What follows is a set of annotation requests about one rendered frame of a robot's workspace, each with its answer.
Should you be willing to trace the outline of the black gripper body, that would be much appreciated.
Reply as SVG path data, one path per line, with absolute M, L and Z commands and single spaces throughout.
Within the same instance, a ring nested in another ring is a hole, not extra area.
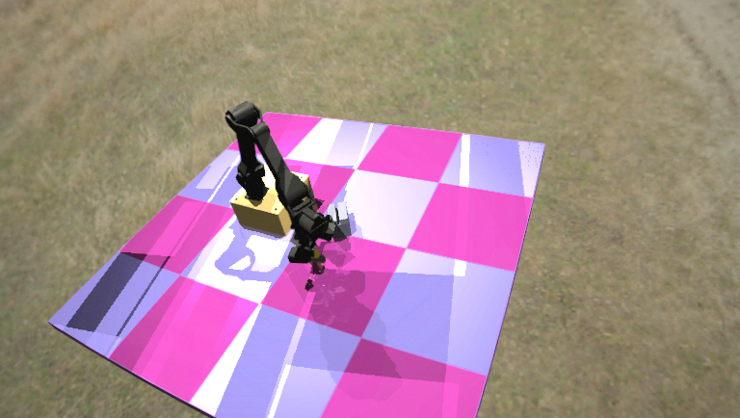
M 299 240 L 297 246 L 293 246 L 288 254 L 288 260 L 290 263 L 309 263 L 311 257 L 311 248 L 313 246 L 310 240 L 310 234 L 307 233 L 300 226 L 296 226 L 292 223 L 291 230 L 295 230 L 295 240 Z

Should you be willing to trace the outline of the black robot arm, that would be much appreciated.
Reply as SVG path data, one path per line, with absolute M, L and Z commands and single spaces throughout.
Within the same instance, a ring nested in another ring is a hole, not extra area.
M 309 233 L 310 240 L 318 238 L 330 242 L 335 228 L 332 216 L 326 215 L 323 218 L 313 210 L 312 205 L 316 203 L 313 193 L 289 169 L 270 135 L 261 110 L 246 101 L 225 114 L 226 123 L 237 135 L 241 160 L 237 165 L 235 179 L 247 193 L 244 198 L 260 201 L 269 190 L 262 180 L 266 176 L 265 167 L 257 159 L 256 145 L 275 179 L 277 197 L 289 213 L 291 222 Z M 257 124 L 258 119 L 261 122 Z M 308 199 L 303 201 L 306 196 Z

